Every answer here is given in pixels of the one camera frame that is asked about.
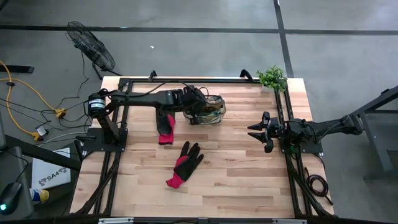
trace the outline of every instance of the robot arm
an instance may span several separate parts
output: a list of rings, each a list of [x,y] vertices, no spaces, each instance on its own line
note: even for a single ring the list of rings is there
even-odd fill
[[[290,145],[300,145],[303,142],[319,144],[321,139],[328,134],[345,133],[359,135],[363,126],[357,116],[346,115],[340,119],[324,122],[307,122],[305,119],[290,119],[285,124],[279,124],[277,118],[270,118],[268,112],[262,115],[262,121],[249,126],[248,129],[262,131],[263,133],[248,133],[262,143],[267,143],[265,152],[271,152],[274,142],[271,138],[281,138]]]
[[[194,86],[184,89],[158,91],[157,93],[125,93],[119,90],[109,92],[102,89],[88,98],[88,115],[97,119],[103,131],[103,140],[108,144],[120,142],[119,128],[109,114],[119,106],[152,106],[159,111],[200,111],[206,105],[204,94]]]

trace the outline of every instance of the work glove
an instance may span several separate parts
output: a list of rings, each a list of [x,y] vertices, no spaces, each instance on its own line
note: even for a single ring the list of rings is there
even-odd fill
[[[198,167],[199,163],[203,160],[204,155],[199,155],[200,147],[195,143],[189,150],[189,142],[187,141],[181,150],[181,155],[177,159],[174,166],[173,178],[167,180],[166,183],[169,187],[179,188],[180,185],[186,182],[192,175],[193,171]]]
[[[166,113],[156,110],[156,126],[159,132],[159,144],[173,144],[175,113]]]

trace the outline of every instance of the wooden tabletop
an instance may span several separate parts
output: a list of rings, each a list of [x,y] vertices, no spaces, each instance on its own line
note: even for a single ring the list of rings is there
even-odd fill
[[[117,89],[118,82],[119,77],[104,77],[102,88]],[[157,85],[135,83],[133,91],[147,92]],[[290,78],[288,85],[294,116],[312,120],[303,80]],[[274,140],[273,152],[265,154],[263,145],[247,135],[247,126],[260,122],[263,111],[277,116],[275,95],[262,92],[258,84],[197,83],[195,86],[205,86],[210,94],[221,95],[227,112],[221,123],[207,126],[191,126],[181,113],[176,113],[172,146],[158,145],[154,108],[130,107],[129,139],[119,167],[112,216],[293,217],[286,163],[279,143]],[[182,87],[170,83],[158,90]],[[186,183],[172,189],[165,181],[172,177],[185,141],[198,142],[205,158]],[[97,187],[103,157],[103,152],[95,152],[83,161],[71,212],[81,208]],[[303,163],[311,174],[326,178],[319,158],[304,154]],[[301,190],[297,189],[303,210]],[[108,189],[104,192],[101,210]],[[326,199],[317,199],[333,213]]]

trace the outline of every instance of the leaves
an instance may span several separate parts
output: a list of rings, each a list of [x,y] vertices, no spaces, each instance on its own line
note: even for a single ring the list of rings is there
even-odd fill
[[[275,90],[285,90],[287,78],[284,77],[284,71],[278,66],[274,65],[268,68],[265,73],[257,70],[256,74],[259,76],[260,83],[264,86]]]

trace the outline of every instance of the concrete floor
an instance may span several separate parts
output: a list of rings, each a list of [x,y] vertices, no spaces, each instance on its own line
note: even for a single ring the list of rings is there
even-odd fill
[[[280,0],[280,7],[286,29],[398,29],[396,1]],[[80,21],[86,26],[277,28],[272,0],[13,0],[0,12],[2,24],[64,26],[68,21]],[[37,88],[51,105],[76,93],[83,81],[82,61],[65,32],[0,32],[0,59],[7,64],[35,67],[34,74],[15,74],[15,77]],[[125,75],[149,75],[156,70],[162,76],[235,77],[243,68],[254,74],[274,64],[284,67],[278,34],[95,32],[95,35],[112,53],[115,70]],[[386,88],[396,86],[397,42],[396,35],[287,35],[294,76],[305,80],[314,120],[342,117]],[[87,59],[86,75],[90,80],[81,91],[82,98],[70,100],[65,106],[83,101],[99,89],[101,83]],[[3,98],[6,92],[7,88],[0,88]],[[14,88],[11,100],[39,110],[45,108],[22,85]],[[82,114],[81,109],[76,108],[67,116],[77,118]],[[0,111],[7,117],[4,108]],[[30,130],[39,123],[20,114],[15,117]],[[10,121],[3,118],[3,122],[7,134],[33,142]],[[50,137],[65,132],[53,130]],[[55,149],[65,144],[56,142],[46,147]],[[365,184],[362,180],[363,175],[381,169],[366,136],[336,134],[327,136],[322,145],[336,214],[398,222],[397,183]]]

